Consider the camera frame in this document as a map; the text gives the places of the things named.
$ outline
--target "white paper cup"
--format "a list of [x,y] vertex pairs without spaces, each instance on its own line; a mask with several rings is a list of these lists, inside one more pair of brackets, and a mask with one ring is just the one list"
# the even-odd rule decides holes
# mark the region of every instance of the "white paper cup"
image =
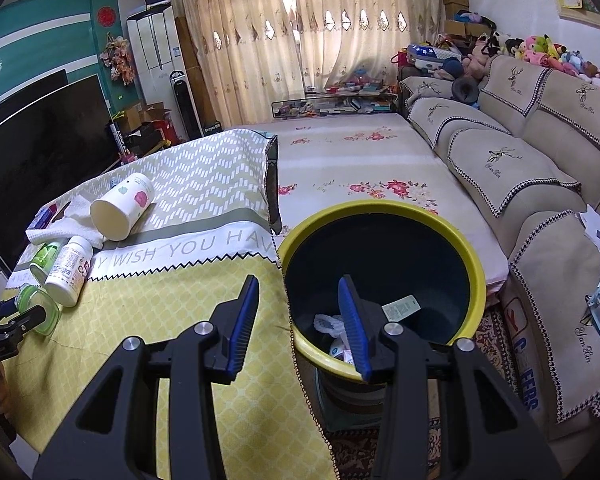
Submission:
[[105,238],[119,242],[129,236],[154,198],[151,181],[142,173],[134,173],[91,203],[91,221]]

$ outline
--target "trash can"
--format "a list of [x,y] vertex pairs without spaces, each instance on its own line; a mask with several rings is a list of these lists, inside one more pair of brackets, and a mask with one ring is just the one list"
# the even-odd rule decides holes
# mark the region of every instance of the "trash can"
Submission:
[[331,357],[333,339],[314,328],[316,314],[340,313],[344,274],[361,298],[380,305],[413,295],[420,310],[401,323],[433,342],[471,338],[484,313],[486,284],[474,249],[449,222],[416,206],[371,200],[333,206],[292,229],[279,254],[294,344],[317,367],[323,411],[325,396],[327,404],[366,421],[379,419],[382,407],[383,392],[355,384],[360,374]]

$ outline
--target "patterned rug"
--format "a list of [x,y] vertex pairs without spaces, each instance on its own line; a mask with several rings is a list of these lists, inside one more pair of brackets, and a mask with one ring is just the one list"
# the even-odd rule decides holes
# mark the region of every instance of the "patterned rug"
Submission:
[[[506,333],[502,306],[489,308],[482,317],[475,333],[475,343],[488,357],[502,377],[518,392],[518,380],[513,352]],[[325,433],[333,447],[340,480],[362,480],[369,478],[378,446],[377,428],[369,430],[338,431]],[[429,478],[439,475],[440,464],[440,419],[429,420]]]

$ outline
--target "yellow trash can rim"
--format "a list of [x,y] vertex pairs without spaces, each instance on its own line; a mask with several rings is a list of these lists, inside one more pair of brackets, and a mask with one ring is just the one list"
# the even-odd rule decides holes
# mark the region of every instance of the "yellow trash can rim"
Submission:
[[[470,299],[464,321],[458,332],[449,341],[449,344],[461,337],[472,338],[478,329],[478,325],[480,325],[487,297],[487,287],[482,264],[474,248],[458,229],[453,227],[447,220],[420,207],[399,202],[356,200],[323,209],[293,228],[280,244],[278,255],[280,256],[283,274],[286,272],[291,256],[313,232],[347,216],[374,213],[393,214],[420,222],[442,235],[458,252],[468,275]],[[313,345],[298,330],[293,320],[292,329],[296,350],[309,359],[312,364],[343,379],[363,382],[362,376],[356,371],[353,365],[333,358]]]

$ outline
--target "white wall stripe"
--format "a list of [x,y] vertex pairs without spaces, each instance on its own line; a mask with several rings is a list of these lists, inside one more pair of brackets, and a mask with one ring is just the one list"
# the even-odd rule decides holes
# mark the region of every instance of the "white wall stripe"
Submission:
[[88,22],[90,20],[90,13],[86,12],[85,14],[74,14],[73,16],[65,16],[64,18],[56,18],[55,20],[49,20],[48,22],[31,25],[30,27],[17,30],[16,32],[12,32],[11,34],[1,37],[0,48],[13,43],[14,41],[22,40],[39,32],[44,32],[45,30],[64,27],[65,25],[71,25],[72,23]]
[[75,70],[78,70],[80,68],[95,65],[97,63],[98,63],[98,56],[94,55],[94,56],[83,57],[81,59],[76,59],[75,61],[72,61],[71,63],[67,63],[62,66],[52,68],[51,70],[47,70],[46,72],[43,72],[42,74],[32,77],[28,81],[25,81],[24,83],[21,83],[18,86],[14,86],[11,90],[8,90],[4,94],[2,94],[0,96],[0,102],[4,101],[10,95],[15,94],[18,90],[23,89],[25,86],[30,85],[31,83],[35,83],[36,81],[38,81],[42,78],[45,78],[48,75],[51,75],[53,72],[58,72],[59,70],[62,70],[62,69],[65,69],[67,73],[74,72]]

